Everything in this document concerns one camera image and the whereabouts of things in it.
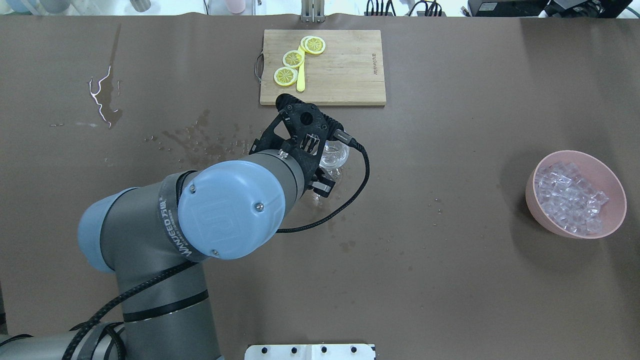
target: white label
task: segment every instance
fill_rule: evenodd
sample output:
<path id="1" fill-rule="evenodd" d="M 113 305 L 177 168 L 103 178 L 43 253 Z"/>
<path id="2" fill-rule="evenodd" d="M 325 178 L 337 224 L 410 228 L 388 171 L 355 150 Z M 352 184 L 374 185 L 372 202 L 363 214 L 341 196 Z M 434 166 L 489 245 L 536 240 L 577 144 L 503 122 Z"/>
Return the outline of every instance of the white label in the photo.
<path id="1" fill-rule="evenodd" d="M 492 12 L 493 9 L 495 9 L 495 7 L 498 5 L 498 3 L 482 3 L 482 5 L 480 5 L 480 9 L 478 9 L 479 12 Z"/>

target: ice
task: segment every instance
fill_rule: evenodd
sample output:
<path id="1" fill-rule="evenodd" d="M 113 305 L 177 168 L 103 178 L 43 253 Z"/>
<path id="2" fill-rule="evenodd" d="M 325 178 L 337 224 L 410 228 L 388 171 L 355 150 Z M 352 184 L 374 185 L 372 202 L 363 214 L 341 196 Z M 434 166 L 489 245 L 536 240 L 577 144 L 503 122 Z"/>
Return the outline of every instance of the ice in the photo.
<path id="1" fill-rule="evenodd" d="M 576 164 L 540 168 L 534 182 L 538 203 L 557 225 L 581 236 L 602 232 L 600 210 L 609 198 L 582 177 Z"/>

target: robotic arm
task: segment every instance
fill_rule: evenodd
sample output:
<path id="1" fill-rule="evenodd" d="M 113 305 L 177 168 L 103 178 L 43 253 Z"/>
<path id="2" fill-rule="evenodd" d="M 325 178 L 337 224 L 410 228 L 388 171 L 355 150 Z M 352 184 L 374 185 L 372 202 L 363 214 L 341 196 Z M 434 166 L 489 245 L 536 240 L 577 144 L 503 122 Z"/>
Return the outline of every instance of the robotic arm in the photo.
<path id="1" fill-rule="evenodd" d="M 0 345 L 0 359 L 114 359 L 115 351 L 97 353 L 105 341 L 97 333 L 104 327 L 100 319 L 119 303 L 127 359 L 223 359 L 201 262 L 241 258 L 265 244 L 304 191 L 329 196 L 335 182 L 319 167 L 326 140 L 362 151 L 365 180 L 350 201 L 325 219 L 281 232 L 327 221 L 355 199 L 368 179 L 364 148 L 339 122 L 288 94 L 278 97 L 276 108 L 278 116 L 254 141 L 250 155 L 201 172 L 170 175 L 91 205 L 79 224 L 80 248 L 93 267 L 116 274 L 122 294 L 75 334 L 55 341 L 8 342 Z M 274 132 L 280 123 L 288 139 Z M 44 343 L 50 351 L 35 353 Z"/>

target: yellow knife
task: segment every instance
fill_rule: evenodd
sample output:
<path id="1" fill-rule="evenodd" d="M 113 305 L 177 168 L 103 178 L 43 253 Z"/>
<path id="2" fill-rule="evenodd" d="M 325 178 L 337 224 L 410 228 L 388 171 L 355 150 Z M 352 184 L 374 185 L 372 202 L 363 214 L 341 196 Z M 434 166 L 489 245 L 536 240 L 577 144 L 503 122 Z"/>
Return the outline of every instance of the yellow knife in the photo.
<path id="1" fill-rule="evenodd" d="M 307 87 L 307 84 L 305 82 L 305 53 L 306 52 L 302 48 L 302 46 L 298 47 L 298 51 L 302 53 L 302 63 L 300 64 L 300 67 L 298 67 L 298 81 L 296 82 L 296 90 L 298 92 L 303 92 Z"/>

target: logo text on cutting board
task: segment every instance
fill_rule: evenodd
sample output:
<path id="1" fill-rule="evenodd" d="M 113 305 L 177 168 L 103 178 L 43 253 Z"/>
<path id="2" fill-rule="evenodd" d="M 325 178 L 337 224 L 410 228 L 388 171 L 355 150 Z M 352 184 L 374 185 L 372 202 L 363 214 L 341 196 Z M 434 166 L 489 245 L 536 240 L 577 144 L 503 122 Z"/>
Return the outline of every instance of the logo text on cutting board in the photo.
<path id="1" fill-rule="evenodd" d="M 371 54 L 371 60 L 373 60 L 373 74 L 378 75 L 378 54 Z"/>

